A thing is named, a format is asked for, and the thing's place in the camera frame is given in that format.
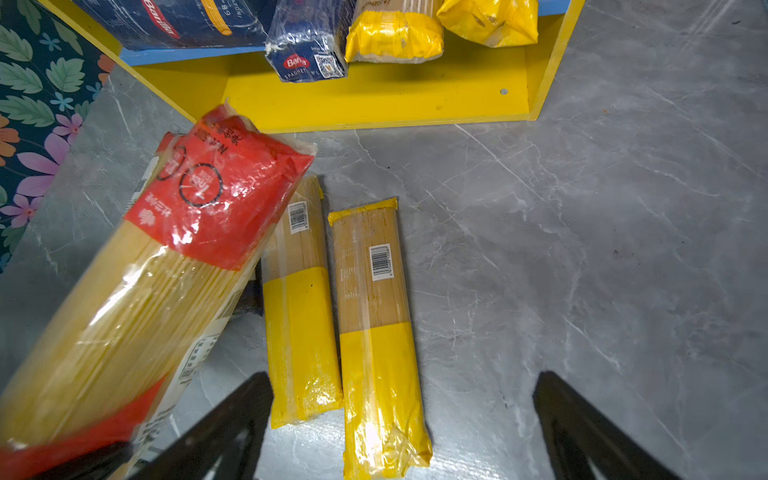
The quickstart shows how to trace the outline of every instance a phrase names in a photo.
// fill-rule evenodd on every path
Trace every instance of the gray marble surface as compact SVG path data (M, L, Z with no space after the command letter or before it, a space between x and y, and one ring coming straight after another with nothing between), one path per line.
M541 119L301 134L330 209L398 196L432 467L552 478L531 392L566 378L685 478L768 476L768 21L761 2L590 0ZM124 72L5 274L2 383L166 130ZM233 319L159 439L266 369ZM343 416L269 431L257 477L339 479Z

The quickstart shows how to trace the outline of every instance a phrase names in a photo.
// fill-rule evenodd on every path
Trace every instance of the orange flower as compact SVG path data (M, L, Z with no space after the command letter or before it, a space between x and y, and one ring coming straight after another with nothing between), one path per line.
M101 70L104 70L107 72L107 73L100 73L98 75L98 79L101 80L101 84L103 85L107 83L107 79L109 78L110 72L112 72L112 68L114 68L114 66L117 64L114 63L114 60L109 58L107 55L101 54L101 57L99 57L98 59L97 65Z
M4 128L9 122L9 119L0 115L0 167L5 165L5 159L2 157L13 157L16 153L16 147L7 142L18 143L18 132L14 128Z

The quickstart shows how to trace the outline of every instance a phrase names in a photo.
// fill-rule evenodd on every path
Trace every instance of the blue flower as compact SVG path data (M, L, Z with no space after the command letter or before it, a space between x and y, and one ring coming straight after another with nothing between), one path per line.
M93 87L92 87L92 86L90 86L90 85L85 85L85 89L86 89L86 90L88 90L88 91L90 91L90 92L93 92L93 94L94 94L94 100L96 100L96 97L98 97L98 95L101 93L101 82L97 81L97 82L94 84L94 86L93 86Z
M74 110L74 107L70 105L72 103L73 99L70 97L64 98L60 93L56 92L56 100L50 100L48 103L51 105L58 105L59 111L64 111L66 109Z
M2 254L2 257L0 257L0 273L2 273L3 270L8 266L8 261L11 259L10 252L5 252Z
M48 51L53 51L54 48L56 50L61 50L61 47L56 45L58 43L61 43L61 40L59 40L58 38L51 38L51 37L48 36L47 33L43 34L43 38L45 40L40 40L40 43L42 43L43 45L47 45L48 46Z

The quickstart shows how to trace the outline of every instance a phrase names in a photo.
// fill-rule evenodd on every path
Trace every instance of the spaghetti box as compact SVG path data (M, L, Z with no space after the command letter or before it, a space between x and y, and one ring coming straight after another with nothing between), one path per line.
M278 0L266 59L282 81L346 77L346 34L354 0Z
M263 45L277 0L74 0L125 48Z

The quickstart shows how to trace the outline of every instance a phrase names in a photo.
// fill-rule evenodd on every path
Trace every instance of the yellow shelf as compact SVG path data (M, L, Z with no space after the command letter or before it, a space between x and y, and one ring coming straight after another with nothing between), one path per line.
M539 18L536 45L486 48L446 32L434 61L357 62L348 78L286 84L261 52L130 67L71 0L41 3L190 120L228 100L267 133L535 120L584 6L571 0L564 15Z

